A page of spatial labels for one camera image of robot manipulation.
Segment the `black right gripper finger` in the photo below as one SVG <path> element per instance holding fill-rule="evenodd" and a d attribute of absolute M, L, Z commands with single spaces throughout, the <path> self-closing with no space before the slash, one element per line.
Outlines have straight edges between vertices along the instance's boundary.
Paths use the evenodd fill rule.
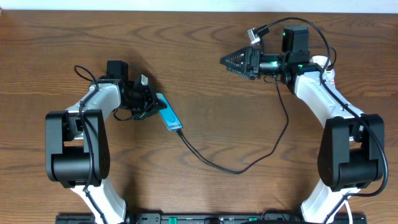
<path fill-rule="evenodd" d="M 220 58 L 220 64 L 226 67 L 242 67 L 246 63 L 248 47 L 243 47 L 231 54 Z"/>
<path fill-rule="evenodd" d="M 245 67 L 238 68 L 238 67 L 229 67 L 229 66 L 227 66 L 226 69 L 227 69 L 227 71 L 233 72 L 233 73 L 235 73 L 235 74 L 237 74 L 237 75 L 239 75 L 239 76 L 241 76 L 243 78 L 246 78 L 248 80 L 251 79 L 251 76 L 248 74 L 247 69 Z"/>

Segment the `turquoise screen smartphone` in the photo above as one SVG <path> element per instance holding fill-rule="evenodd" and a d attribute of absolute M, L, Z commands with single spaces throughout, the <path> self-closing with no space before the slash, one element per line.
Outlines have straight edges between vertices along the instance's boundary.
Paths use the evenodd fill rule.
<path fill-rule="evenodd" d="M 177 131 L 183 128 L 182 123 L 178 119 L 171 105 L 167 101 L 163 93 L 156 93 L 157 98 L 165 104 L 166 108 L 159 110 L 159 114 L 169 131 Z"/>

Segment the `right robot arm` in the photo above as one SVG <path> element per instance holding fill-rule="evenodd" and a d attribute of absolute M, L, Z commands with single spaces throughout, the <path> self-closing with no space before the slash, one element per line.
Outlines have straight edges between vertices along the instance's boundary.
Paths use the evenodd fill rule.
<path fill-rule="evenodd" d="M 365 114 L 346 100 L 334 86 L 328 57 L 310 56 L 308 27 L 285 26 L 281 54 L 265 54 L 262 37 L 267 26 L 248 30 L 252 46 L 221 57 L 230 72 L 250 79 L 274 77 L 301 99 L 323 126 L 317 167 L 320 180 L 300 206 L 306 223 L 332 223 L 337 211 L 352 196 L 366 197 L 361 189 L 387 181 L 384 122 L 377 114 Z"/>

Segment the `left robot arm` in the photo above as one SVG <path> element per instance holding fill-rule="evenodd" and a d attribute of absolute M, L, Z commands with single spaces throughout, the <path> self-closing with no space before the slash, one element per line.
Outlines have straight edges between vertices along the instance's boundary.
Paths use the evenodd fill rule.
<path fill-rule="evenodd" d="M 148 78 L 129 79 L 129 65 L 109 60 L 106 73 L 90 82 L 88 92 L 63 111 L 45 117 L 45 165 L 48 178 L 79 195 L 94 223 L 135 223 L 135 216 L 109 179 L 110 151 L 105 121 L 118 110 L 143 120 L 167 106 Z"/>

